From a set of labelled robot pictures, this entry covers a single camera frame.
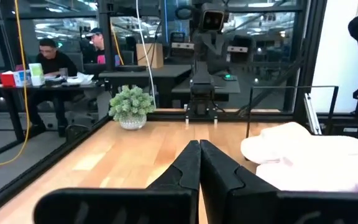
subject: man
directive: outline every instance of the man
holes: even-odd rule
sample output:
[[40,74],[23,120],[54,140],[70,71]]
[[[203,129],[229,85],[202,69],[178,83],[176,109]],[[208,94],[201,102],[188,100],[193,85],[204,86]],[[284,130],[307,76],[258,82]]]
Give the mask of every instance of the man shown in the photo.
[[[68,76],[77,74],[75,64],[67,55],[57,50],[56,43],[52,39],[40,40],[40,53],[37,55],[36,62],[42,65],[46,77],[56,77],[60,74],[59,69],[61,68],[67,68]],[[38,114],[37,106],[44,101],[52,101],[58,123],[58,133],[60,137],[64,137],[68,125],[64,101],[69,98],[70,94],[66,91],[34,91],[28,100],[29,117],[32,123],[29,135],[36,136],[46,131],[44,122]]]
[[[89,34],[86,35],[86,37],[92,41],[95,49],[96,49],[96,63],[104,64],[106,63],[106,59],[104,57],[104,39],[103,39],[103,33],[102,29],[100,28],[93,28]],[[119,57],[117,55],[117,50],[115,49],[115,46],[113,45],[113,55],[115,55],[116,65],[119,65]]]

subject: camera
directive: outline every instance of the camera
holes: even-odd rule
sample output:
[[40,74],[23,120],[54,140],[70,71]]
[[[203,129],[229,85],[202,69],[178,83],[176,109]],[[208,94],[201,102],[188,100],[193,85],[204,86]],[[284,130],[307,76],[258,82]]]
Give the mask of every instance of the camera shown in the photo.
[[204,3],[201,6],[201,30],[220,31],[226,18],[225,8],[219,4]]

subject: white wall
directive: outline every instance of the white wall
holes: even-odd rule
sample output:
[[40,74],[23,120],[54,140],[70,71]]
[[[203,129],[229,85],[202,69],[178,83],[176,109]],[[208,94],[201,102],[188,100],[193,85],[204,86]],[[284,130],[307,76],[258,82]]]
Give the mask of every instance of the white wall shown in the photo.
[[[358,89],[358,46],[347,25],[357,15],[358,0],[328,0],[313,86],[339,86],[335,113],[350,113],[356,108],[352,94]],[[313,89],[315,111],[327,113],[332,95],[332,89]]]

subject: desk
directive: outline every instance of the desk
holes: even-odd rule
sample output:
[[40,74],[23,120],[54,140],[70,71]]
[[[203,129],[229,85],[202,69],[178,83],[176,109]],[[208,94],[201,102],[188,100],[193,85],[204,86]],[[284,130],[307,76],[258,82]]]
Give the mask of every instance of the desk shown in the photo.
[[[162,68],[152,70],[153,82],[157,86],[160,108],[172,108],[171,91],[175,85],[189,77],[190,72],[190,65],[164,65]],[[113,95],[118,87],[123,85],[146,87],[149,84],[149,77],[147,70],[143,72],[103,72],[99,74],[99,78],[109,80]]]
[[[27,86],[28,90],[35,91],[70,91],[70,90],[89,90],[95,88],[103,88],[98,87],[94,83],[89,85],[80,85],[80,86],[64,86],[55,85],[55,86]],[[14,102],[14,92],[15,91],[23,91],[24,87],[2,87],[0,85],[0,90],[2,91],[2,95],[4,96],[9,116],[11,117],[12,126],[16,135],[16,141],[0,148],[0,154],[11,149],[12,147],[24,142],[24,132],[23,127],[20,122],[19,110],[17,109],[17,105]]]
[[[214,79],[223,80],[221,77],[213,76]],[[172,97],[174,100],[180,100],[183,106],[183,101],[190,100],[190,80],[187,78],[185,81],[177,85],[172,89]],[[240,84],[238,81],[219,81],[219,83],[225,83],[226,86],[222,88],[215,88],[215,101],[228,101],[229,94],[241,93]]]
[[[275,126],[252,123],[251,134]],[[193,139],[208,139],[247,169],[257,165],[241,154],[246,136],[244,123],[190,124],[148,122],[138,131],[126,131],[109,121],[69,155],[32,182],[0,208],[0,223],[30,224],[37,201],[45,194],[64,187],[145,188],[161,175]],[[200,194],[200,224],[206,224]]]

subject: white cable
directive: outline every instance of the white cable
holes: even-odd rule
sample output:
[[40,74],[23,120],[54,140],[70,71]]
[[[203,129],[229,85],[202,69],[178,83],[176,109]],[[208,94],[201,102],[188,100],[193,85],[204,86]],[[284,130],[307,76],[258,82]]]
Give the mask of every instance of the white cable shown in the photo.
[[144,56],[146,58],[147,66],[149,68],[149,75],[150,75],[150,82],[151,82],[151,86],[152,86],[152,96],[153,96],[154,108],[157,109],[157,104],[155,104],[155,93],[154,93],[154,82],[153,82],[153,75],[152,75],[152,67],[150,66],[149,56],[147,55],[146,45],[144,44],[143,33],[142,33],[142,22],[140,21],[139,0],[136,0],[136,15],[137,15],[137,23],[139,25],[140,38],[142,39]]

